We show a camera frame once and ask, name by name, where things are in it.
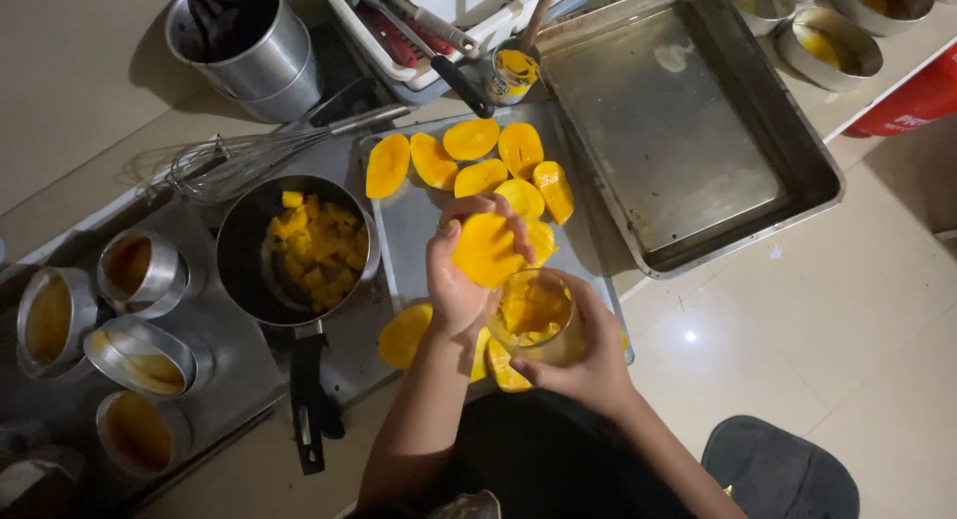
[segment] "glass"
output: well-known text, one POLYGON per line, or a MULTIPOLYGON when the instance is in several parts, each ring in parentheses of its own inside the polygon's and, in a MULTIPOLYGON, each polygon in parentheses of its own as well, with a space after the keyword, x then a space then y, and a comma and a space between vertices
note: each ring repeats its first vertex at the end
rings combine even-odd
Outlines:
POLYGON ((562 277, 547 269, 517 272, 492 293, 488 330, 512 356, 566 366, 585 351, 581 319, 562 277))

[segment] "person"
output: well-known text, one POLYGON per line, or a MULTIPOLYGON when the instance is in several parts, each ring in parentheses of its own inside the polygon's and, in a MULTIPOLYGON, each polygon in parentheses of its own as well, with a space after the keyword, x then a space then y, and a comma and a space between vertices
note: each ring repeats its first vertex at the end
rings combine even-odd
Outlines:
POLYGON ((581 314, 586 353, 564 367, 511 361, 535 387, 556 393, 495 393, 469 403, 463 415, 490 291, 453 265, 452 251, 461 223, 491 211, 508 219, 516 252, 534 259, 523 221, 500 195, 463 197, 445 207, 426 252, 433 318, 372 446, 353 515, 745 517, 632 385, 615 314, 574 276, 559 272, 581 314), (473 405, 484 413, 470 416, 473 405), (586 415, 566 415, 576 409, 586 415), (590 431, 581 422, 588 415, 611 435, 590 431), (536 425, 537 419, 544 421, 536 425), (469 453, 465 463, 484 476, 458 484, 467 477, 452 464, 469 453), (436 492, 439 486, 446 491, 436 492))

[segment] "person's left hand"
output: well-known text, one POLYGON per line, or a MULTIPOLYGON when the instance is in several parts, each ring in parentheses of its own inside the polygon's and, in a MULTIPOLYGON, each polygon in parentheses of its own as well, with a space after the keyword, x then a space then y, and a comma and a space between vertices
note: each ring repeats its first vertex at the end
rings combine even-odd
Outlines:
POLYGON ((524 220, 500 194, 470 195, 449 203, 438 220, 436 236, 426 248, 426 276, 433 305, 433 326, 451 336, 469 331, 474 339, 485 322, 485 305, 491 290, 469 280, 452 263, 452 251, 459 243, 462 222, 472 214, 483 212, 496 212, 507 218, 508 228, 515 233, 515 252, 529 263, 535 261, 535 250, 528 242, 524 220))

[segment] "black saucepan handle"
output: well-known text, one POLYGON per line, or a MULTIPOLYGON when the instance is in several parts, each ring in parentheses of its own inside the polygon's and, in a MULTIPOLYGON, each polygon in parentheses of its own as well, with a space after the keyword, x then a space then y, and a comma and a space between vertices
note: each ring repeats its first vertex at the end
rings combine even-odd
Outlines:
POLYGON ((432 68, 445 79, 449 87, 459 95, 465 105, 472 108, 477 116, 490 119, 495 115, 495 104, 488 99, 478 85, 465 77, 455 63, 446 59, 444 55, 436 55, 432 58, 432 68))
POLYGON ((297 339, 293 344, 289 394, 293 407, 293 429, 303 475, 325 470, 322 435, 341 439, 345 428, 336 404, 325 394, 319 381, 319 362, 325 334, 297 339))

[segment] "metal tray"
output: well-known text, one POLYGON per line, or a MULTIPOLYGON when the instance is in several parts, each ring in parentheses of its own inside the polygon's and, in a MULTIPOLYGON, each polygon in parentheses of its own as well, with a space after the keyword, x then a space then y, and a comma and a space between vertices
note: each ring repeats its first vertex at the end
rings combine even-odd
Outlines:
POLYGON ((677 276, 836 205, 843 177, 731 0, 544 29, 544 82, 638 268, 677 276))
MULTIPOLYGON (((474 115, 467 115, 424 122, 364 138, 358 146, 363 168, 368 168, 368 153, 372 147, 389 134, 399 133, 410 137, 416 132, 424 132, 441 140, 445 131, 457 122, 474 118, 474 115)), ((628 329, 625 327, 621 306, 618 305, 615 287, 609 272, 605 270, 603 255, 595 248, 595 241, 601 240, 602 234, 596 231, 600 229, 599 226, 605 224, 601 223, 602 218, 592 216, 595 210, 592 210, 590 203, 594 204, 596 200, 592 199, 590 186, 582 183, 578 167, 568 154, 565 132, 554 105, 550 102, 525 103, 501 108, 496 110, 495 120, 502 127, 516 121, 531 123, 542 138, 545 158, 556 161, 565 169, 575 197, 575 213, 564 226, 555 225, 547 212, 542 217, 555 231, 555 244, 559 247, 548 259, 547 266, 588 281, 601 301, 618 316, 622 330, 627 334, 628 329)), ((497 149, 492 149, 492 152, 476 162, 497 158, 496 155, 497 149)), ((464 168, 467 164, 471 163, 460 163, 460 167, 464 168)), ((395 312, 424 302, 428 298, 425 246, 436 233, 442 207, 453 199, 455 197, 450 191, 425 184, 415 172, 415 168, 409 166, 409 176, 393 195, 372 200, 372 213, 382 245, 382 262, 395 312)), ((625 361, 630 364, 634 359, 635 351, 629 339, 625 361)))

